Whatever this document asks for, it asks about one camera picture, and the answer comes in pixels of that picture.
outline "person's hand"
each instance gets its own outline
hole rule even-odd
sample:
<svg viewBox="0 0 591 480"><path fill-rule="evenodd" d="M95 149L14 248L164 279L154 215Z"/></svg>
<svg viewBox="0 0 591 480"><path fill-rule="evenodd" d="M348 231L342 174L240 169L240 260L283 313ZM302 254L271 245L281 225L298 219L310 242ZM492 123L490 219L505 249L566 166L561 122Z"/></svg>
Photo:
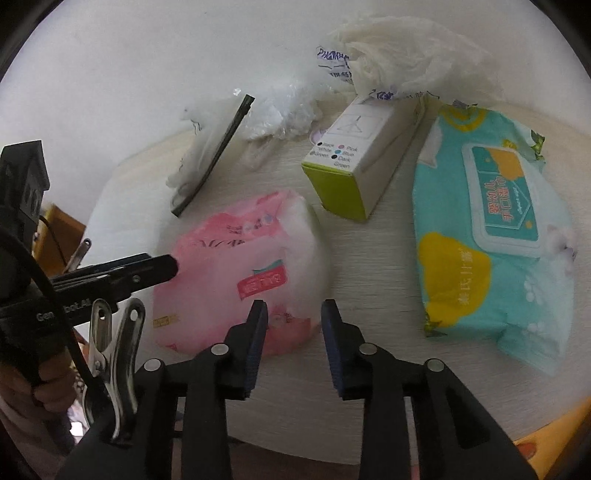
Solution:
<svg viewBox="0 0 591 480"><path fill-rule="evenodd" d="M76 373L70 363L70 354L64 351L41 364L39 376L46 383L36 388L15 367L0 363L0 397L26 418L51 419L67 411L76 399ZM33 397L43 406L36 406Z"/></svg>

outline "white box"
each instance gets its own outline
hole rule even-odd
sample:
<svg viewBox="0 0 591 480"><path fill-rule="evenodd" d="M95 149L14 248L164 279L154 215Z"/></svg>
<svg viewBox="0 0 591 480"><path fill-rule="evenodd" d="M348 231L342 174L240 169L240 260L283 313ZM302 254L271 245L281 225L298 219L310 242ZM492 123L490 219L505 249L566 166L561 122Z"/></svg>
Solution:
<svg viewBox="0 0 591 480"><path fill-rule="evenodd" d="M357 97L302 162L324 208L367 220L423 117L423 98Z"/></svg>

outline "screw head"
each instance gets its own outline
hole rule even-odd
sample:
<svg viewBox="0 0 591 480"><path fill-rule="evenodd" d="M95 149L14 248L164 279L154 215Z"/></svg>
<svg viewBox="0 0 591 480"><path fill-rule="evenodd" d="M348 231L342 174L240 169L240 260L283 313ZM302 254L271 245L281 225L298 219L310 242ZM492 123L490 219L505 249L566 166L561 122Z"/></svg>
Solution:
<svg viewBox="0 0 591 480"><path fill-rule="evenodd" d="M230 347L225 343L217 343L212 347L212 353L214 355L226 355L230 351Z"/></svg>
<svg viewBox="0 0 591 480"><path fill-rule="evenodd" d="M144 363L144 368L148 372L155 372L157 369L160 368L161 364L162 362L157 358L151 358L150 360L146 360L146 363Z"/></svg>
<svg viewBox="0 0 591 480"><path fill-rule="evenodd" d="M359 351L364 355L374 355L378 352L378 347L373 343L362 343L359 345Z"/></svg>
<svg viewBox="0 0 591 480"><path fill-rule="evenodd" d="M427 368L431 372L443 372L443 369L445 368L445 364L441 360L439 360L438 358L431 358L430 360L427 361Z"/></svg>

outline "pink plastic bag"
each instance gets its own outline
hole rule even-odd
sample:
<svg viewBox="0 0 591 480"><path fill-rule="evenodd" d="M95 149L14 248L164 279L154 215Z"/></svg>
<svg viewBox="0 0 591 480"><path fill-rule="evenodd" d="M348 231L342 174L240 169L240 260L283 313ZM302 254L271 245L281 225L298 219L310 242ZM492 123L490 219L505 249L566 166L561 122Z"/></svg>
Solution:
<svg viewBox="0 0 591 480"><path fill-rule="evenodd" d="M286 353L317 330L330 257L311 207L291 190L235 203L179 238L177 276L154 291L154 336L194 355L269 309L264 355Z"/></svg>

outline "white plastic bag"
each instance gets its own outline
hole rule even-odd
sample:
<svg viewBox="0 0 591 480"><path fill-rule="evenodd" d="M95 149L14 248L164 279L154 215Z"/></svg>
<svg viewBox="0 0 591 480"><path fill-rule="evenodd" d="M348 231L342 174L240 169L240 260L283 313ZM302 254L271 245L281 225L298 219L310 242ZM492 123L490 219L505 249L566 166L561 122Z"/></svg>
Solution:
<svg viewBox="0 0 591 480"><path fill-rule="evenodd" d="M360 17L330 33L317 60L333 77L352 81L361 96L430 93L468 105L502 99L492 55L426 18Z"/></svg>
<svg viewBox="0 0 591 480"><path fill-rule="evenodd" d="M328 85L288 85L259 96L240 129L241 137L250 142L242 164L257 170L281 140L307 135L312 122L322 119L317 100L330 91Z"/></svg>

